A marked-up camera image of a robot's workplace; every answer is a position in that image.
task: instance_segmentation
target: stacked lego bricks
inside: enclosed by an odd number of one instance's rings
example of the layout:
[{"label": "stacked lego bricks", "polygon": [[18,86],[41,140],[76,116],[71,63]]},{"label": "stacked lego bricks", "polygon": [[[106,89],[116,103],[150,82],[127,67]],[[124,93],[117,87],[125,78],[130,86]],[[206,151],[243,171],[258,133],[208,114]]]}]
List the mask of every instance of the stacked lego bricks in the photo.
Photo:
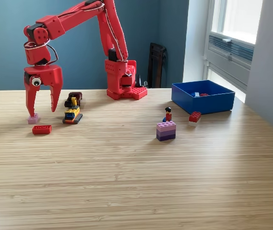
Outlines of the stacked lego bricks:
[{"label": "stacked lego bricks", "polygon": [[162,122],[156,125],[156,138],[159,141],[176,138],[176,123],[173,121]]},{"label": "stacked lego bricks", "polygon": [[200,123],[201,116],[200,112],[193,112],[189,117],[189,125],[196,127]]}]

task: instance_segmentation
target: blue plastic bin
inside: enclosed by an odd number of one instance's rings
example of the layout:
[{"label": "blue plastic bin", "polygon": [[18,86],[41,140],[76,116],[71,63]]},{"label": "blue plastic bin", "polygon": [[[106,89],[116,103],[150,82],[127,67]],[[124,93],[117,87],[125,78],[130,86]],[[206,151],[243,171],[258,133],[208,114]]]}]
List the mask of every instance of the blue plastic bin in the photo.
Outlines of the blue plastic bin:
[{"label": "blue plastic bin", "polygon": [[[208,96],[193,97],[193,92]],[[171,91],[171,100],[189,114],[194,111],[210,114],[231,110],[234,97],[235,92],[210,80],[174,83]]]}]

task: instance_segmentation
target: purple lego brick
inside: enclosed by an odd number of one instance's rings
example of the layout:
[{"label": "purple lego brick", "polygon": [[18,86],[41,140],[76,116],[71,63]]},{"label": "purple lego brick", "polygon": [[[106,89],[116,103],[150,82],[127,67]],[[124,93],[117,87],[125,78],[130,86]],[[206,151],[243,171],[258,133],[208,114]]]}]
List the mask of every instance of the purple lego brick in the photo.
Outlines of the purple lego brick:
[{"label": "purple lego brick", "polygon": [[172,134],[172,135],[168,135],[168,136],[164,136],[164,137],[160,137],[159,135],[156,135],[156,138],[159,141],[171,140],[171,139],[175,139],[176,138],[176,134]]},{"label": "purple lego brick", "polygon": [[170,131],[163,131],[160,132],[159,130],[156,130],[156,134],[159,135],[160,137],[164,137],[164,136],[169,136],[169,135],[173,135],[176,134],[176,130],[170,130]]},{"label": "purple lego brick", "polygon": [[34,116],[30,116],[28,119],[27,119],[27,123],[29,125],[34,125],[38,122],[38,119],[39,119],[39,116],[38,114],[35,114]]},{"label": "purple lego brick", "polygon": [[156,124],[156,129],[160,132],[174,130],[176,129],[176,123],[173,121],[158,123]]}]

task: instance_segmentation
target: white wall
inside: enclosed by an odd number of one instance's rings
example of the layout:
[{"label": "white wall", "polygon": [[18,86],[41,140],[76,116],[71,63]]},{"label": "white wall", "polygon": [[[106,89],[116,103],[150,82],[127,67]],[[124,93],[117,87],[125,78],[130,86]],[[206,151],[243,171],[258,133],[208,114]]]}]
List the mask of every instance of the white wall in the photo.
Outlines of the white wall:
[{"label": "white wall", "polygon": [[190,0],[185,46],[183,82],[200,81],[210,0]]},{"label": "white wall", "polygon": [[263,0],[246,104],[273,125],[273,0]]}]

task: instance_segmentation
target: red lego brick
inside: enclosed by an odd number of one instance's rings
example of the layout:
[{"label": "red lego brick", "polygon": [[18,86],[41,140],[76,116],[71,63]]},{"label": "red lego brick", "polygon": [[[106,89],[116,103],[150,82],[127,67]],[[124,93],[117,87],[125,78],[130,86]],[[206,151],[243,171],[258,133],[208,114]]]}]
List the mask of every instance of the red lego brick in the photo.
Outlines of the red lego brick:
[{"label": "red lego brick", "polygon": [[32,129],[33,134],[49,134],[52,130],[52,126],[34,126]]},{"label": "red lego brick", "polygon": [[193,112],[189,117],[189,121],[197,122],[201,118],[201,116],[202,114],[200,112]]}]

